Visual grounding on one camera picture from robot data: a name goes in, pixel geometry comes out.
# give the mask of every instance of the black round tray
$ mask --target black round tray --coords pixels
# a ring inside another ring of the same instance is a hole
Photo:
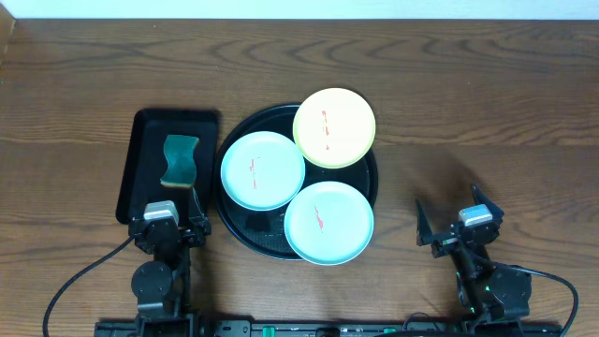
[[[257,112],[241,122],[226,137],[225,142],[218,150],[213,172],[216,210],[226,227],[237,239],[258,253],[282,259],[301,259],[291,249],[285,238],[283,223],[288,203],[276,210],[266,212],[250,211],[243,208],[226,193],[221,181],[221,166],[228,148],[237,139],[247,134],[256,131],[272,131],[293,140],[293,118],[299,107],[299,104],[272,107]],[[358,162],[347,168],[320,168],[308,160],[305,162],[306,177],[302,189],[313,183],[325,181],[347,183],[356,188],[368,199],[371,206],[374,206],[378,188],[378,173],[372,151],[368,151]]]

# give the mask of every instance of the light blue plate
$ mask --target light blue plate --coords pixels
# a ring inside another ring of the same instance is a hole
[[[324,266],[358,256],[373,230],[371,205],[345,183],[310,185],[298,193],[285,213],[285,236],[291,248],[305,260]]]
[[[226,151],[221,166],[226,193],[252,211],[284,206],[300,191],[305,174],[303,155],[296,144],[270,131],[238,139]]]

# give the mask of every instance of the red stain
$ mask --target red stain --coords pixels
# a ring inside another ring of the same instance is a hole
[[[252,171],[252,179],[254,180],[254,189],[257,189],[257,186],[256,186],[256,171],[254,170],[254,159],[252,159],[252,166],[250,167],[250,170]]]
[[[323,233],[322,228],[325,227],[325,222],[322,221],[320,216],[318,216],[318,209],[316,208],[316,205],[314,205],[314,210],[316,211],[316,220],[318,221],[318,226],[320,227],[320,232]]]
[[[327,125],[327,112],[322,110],[322,117],[323,117],[323,124],[322,124],[322,130],[325,133],[325,135],[327,136],[327,138],[329,137],[329,126]]]

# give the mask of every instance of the tabletop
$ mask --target tabletop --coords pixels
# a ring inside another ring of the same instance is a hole
[[[0,70],[0,334],[41,335],[56,290],[126,239],[114,210],[133,117],[216,109],[219,141],[252,113],[327,87],[368,99],[375,229],[341,266],[276,260],[213,205],[193,303],[256,320],[458,317],[450,258],[416,246],[415,198],[455,221],[478,183],[505,211],[498,261],[576,287],[569,336],[599,330],[599,22],[17,21]],[[52,336],[132,318],[134,245],[58,301]],[[563,324],[568,289],[533,279],[530,320]]]

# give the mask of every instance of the round plate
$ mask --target round plate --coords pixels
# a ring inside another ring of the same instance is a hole
[[[221,181],[226,193],[252,211],[277,209],[300,191],[306,173],[296,144],[281,134],[259,131],[226,151]]]
[[[265,212],[243,208],[226,193],[221,181],[221,167],[226,151],[237,139],[256,131],[272,131],[293,139],[293,118],[300,104],[276,106],[248,117],[226,137],[214,161],[212,181],[216,210],[228,230],[252,250],[275,258],[299,260],[285,237],[284,220],[289,204]],[[336,181],[356,188],[371,205],[376,200],[378,174],[372,151],[347,168],[320,168],[305,160],[306,175],[303,187],[314,183]]]
[[[327,169],[354,164],[373,145],[374,114],[362,96],[341,88],[308,97],[293,121],[293,139],[312,163]]]
[[[345,183],[322,182],[304,188],[285,214],[285,236],[291,248],[319,265],[337,265],[358,256],[373,230],[371,205]]]

